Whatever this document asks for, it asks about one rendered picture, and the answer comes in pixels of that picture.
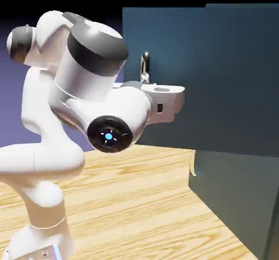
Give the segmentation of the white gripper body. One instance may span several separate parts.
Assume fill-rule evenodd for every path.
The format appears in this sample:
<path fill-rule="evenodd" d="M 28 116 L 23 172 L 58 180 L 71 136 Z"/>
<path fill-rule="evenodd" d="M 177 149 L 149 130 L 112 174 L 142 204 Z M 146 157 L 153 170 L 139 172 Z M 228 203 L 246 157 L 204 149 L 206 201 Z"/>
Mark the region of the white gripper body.
<path fill-rule="evenodd" d="M 185 88 L 182 86 L 144 84 L 141 90 L 150 96 L 154 113 L 176 114 L 183 107 Z"/>

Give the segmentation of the tall teal cabinet door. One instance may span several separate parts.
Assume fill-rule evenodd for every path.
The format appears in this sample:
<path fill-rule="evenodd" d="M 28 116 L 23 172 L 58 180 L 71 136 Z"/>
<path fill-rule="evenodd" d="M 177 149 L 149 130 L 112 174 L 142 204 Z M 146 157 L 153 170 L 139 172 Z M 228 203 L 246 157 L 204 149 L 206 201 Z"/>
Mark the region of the tall teal cabinet door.
<path fill-rule="evenodd" d="M 194 47 L 199 41 L 198 13 L 202 8 L 124 8 L 123 37 L 129 49 L 124 78 L 139 80 L 141 55 L 150 55 L 149 80 L 182 86 L 185 101 L 171 123 L 148 125 L 138 140 L 145 146 L 201 149 L 204 136 L 199 80 Z"/>

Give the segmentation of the dark teal cabinet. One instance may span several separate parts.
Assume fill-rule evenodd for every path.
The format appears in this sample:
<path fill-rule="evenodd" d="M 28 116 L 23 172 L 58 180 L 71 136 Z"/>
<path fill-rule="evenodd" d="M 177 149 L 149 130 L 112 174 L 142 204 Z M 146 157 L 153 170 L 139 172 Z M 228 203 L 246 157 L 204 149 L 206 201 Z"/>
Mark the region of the dark teal cabinet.
<path fill-rule="evenodd" d="M 194 47 L 204 104 L 196 151 L 279 158 L 279 4 L 211 4 Z"/>

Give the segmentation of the short teal cabinet door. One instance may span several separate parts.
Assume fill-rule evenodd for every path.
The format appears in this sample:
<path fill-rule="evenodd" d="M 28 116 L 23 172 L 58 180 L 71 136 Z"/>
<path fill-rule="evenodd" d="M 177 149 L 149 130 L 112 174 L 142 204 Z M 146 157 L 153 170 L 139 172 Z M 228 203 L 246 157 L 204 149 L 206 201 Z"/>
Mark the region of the short teal cabinet door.
<path fill-rule="evenodd" d="M 279 158 L 196 151 L 190 189 L 258 260 L 279 260 Z"/>

